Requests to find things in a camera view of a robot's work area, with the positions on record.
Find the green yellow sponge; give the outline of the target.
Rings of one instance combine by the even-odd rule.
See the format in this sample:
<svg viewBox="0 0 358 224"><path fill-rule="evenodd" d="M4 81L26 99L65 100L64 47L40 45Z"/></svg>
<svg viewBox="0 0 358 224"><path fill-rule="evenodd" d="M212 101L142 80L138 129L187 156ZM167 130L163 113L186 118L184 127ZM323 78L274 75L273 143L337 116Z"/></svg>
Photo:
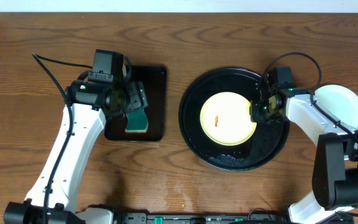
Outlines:
<svg viewBox="0 0 358 224"><path fill-rule="evenodd" d="M144 109L139 109L126 114L126 133L146 133L149 127L149 120Z"/></svg>

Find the yellow plate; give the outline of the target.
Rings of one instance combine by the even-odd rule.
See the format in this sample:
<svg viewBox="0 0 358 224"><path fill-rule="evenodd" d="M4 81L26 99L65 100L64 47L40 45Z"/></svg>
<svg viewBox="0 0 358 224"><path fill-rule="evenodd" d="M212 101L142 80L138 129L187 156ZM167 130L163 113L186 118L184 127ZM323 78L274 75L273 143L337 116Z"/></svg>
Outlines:
<svg viewBox="0 0 358 224"><path fill-rule="evenodd" d="M246 142L257 127L251 121L250 101L228 91L217 93L205 101L200 111L200 123L207 137L223 146Z"/></svg>

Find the light green plate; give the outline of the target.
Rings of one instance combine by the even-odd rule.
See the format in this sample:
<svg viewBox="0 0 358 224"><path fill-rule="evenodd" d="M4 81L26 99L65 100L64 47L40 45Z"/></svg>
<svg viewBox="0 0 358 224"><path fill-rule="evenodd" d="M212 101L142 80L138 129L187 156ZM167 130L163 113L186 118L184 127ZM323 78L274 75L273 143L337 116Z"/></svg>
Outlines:
<svg viewBox="0 0 358 224"><path fill-rule="evenodd" d="M352 90L341 85L325 85L315 95L333 115L358 130L358 96Z"/></svg>

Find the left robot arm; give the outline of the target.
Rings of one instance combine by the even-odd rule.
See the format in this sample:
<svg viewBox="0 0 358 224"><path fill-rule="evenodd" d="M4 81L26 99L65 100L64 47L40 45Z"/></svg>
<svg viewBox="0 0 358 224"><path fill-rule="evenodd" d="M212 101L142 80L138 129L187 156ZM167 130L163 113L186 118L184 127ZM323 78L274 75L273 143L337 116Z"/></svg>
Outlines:
<svg viewBox="0 0 358 224"><path fill-rule="evenodd" d="M67 88L58 136L45 166L24 202L8 203L5 223L114 223L102 205L77 212L81 179L93 146L114 106L124 112L148 105L142 82L124 86L75 80Z"/></svg>

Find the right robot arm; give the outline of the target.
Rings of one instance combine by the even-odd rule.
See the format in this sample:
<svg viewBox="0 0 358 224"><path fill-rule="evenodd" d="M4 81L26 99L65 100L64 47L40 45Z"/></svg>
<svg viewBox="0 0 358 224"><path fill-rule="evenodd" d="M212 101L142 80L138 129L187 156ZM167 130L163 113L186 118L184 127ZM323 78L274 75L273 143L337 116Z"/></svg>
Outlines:
<svg viewBox="0 0 358 224"><path fill-rule="evenodd" d="M312 191L288 208L292 223L358 217L358 130L343 123L306 88L264 91L250 106L257 123L291 121L316 145Z"/></svg>

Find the black rectangular tray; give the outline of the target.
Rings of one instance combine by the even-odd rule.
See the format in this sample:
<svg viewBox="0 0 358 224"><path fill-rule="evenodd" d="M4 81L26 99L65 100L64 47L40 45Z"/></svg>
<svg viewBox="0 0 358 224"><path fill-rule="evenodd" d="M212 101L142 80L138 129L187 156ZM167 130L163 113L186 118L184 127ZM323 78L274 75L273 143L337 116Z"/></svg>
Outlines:
<svg viewBox="0 0 358 224"><path fill-rule="evenodd" d="M167 69L164 66L132 66L130 81L142 82L149 105L144 111L149 120L146 133L126 133L126 115L106 123L104 136L110 141L159 141L163 136Z"/></svg>

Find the black round tray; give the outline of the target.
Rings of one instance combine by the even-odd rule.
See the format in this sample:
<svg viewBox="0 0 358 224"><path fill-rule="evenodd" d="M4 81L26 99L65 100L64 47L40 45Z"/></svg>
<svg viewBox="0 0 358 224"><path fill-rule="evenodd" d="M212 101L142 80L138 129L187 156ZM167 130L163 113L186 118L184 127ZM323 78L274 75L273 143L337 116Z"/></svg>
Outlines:
<svg viewBox="0 0 358 224"><path fill-rule="evenodd" d="M290 123L258 123L254 134L236 146L224 146L207 137L201 127L202 105L214 94L230 91L258 100L257 72L240 67L208 71L195 79L184 93L178 111L181 134L188 147L206 163L230 171L256 169L271 161L287 141Z"/></svg>

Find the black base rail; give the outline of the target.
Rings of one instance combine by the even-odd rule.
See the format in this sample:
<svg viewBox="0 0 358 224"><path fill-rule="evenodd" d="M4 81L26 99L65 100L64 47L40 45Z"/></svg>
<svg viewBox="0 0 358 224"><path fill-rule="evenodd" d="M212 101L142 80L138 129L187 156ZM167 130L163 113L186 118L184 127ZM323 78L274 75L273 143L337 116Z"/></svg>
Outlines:
<svg viewBox="0 0 358 224"><path fill-rule="evenodd" d="M107 209L113 214L113 223L119 224L219 224L219 223L289 223L284 215L269 212L249 214L213 213L149 213L146 210L131 210L121 213L107 205L89 205L88 208Z"/></svg>

